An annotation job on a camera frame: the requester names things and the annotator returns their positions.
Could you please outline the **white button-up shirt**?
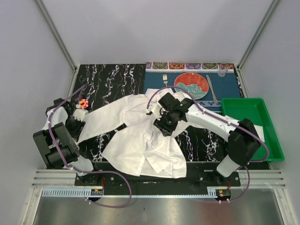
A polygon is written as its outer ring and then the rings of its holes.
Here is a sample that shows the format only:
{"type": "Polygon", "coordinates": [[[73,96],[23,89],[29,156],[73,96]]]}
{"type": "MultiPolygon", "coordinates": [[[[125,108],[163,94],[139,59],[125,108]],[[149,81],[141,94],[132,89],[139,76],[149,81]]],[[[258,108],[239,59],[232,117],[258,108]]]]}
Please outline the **white button-up shirt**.
{"type": "Polygon", "coordinates": [[[145,94],[128,95],[88,113],[78,142],[125,124],[126,127],[112,137],[102,152],[115,169],[133,176],[185,178],[187,163],[175,137],[188,126],[197,125],[179,121],[172,135],[164,137],[153,125],[155,116],[146,114],[149,99],[156,102],[168,92],[172,93],[172,90],[156,93],[155,89],[147,89],[145,94]]]}

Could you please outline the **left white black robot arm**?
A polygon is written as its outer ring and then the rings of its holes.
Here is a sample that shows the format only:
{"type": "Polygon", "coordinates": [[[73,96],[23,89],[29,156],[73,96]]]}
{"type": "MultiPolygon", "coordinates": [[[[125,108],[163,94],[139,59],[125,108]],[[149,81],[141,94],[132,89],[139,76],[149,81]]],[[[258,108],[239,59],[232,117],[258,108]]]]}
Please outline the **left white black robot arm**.
{"type": "Polygon", "coordinates": [[[77,145],[85,127],[83,120],[88,111],[74,101],[58,98],[46,109],[47,122],[33,134],[33,140],[47,169],[76,168],[77,179],[95,186],[101,181],[100,172],[94,170],[91,160],[79,153],[77,145]]]}

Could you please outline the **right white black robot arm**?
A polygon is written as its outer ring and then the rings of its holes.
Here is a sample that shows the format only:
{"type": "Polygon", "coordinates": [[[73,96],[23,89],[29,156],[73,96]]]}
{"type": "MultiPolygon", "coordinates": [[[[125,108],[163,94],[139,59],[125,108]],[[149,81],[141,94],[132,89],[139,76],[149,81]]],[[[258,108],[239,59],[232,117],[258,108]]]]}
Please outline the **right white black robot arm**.
{"type": "Polygon", "coordinates": [[[234,171],[246,166],[263,144],[252,121],[224,117],[206,110],[194,99],[178,100],[168,92],[156,102],[149,101],[146,108],[155,115],[154,126],[163,136],[171,136],[179,122],[184,121],[204,127],[227,141],[228,154],[213,173],[214,183],[219,186],[225,185],[234,171]]]}

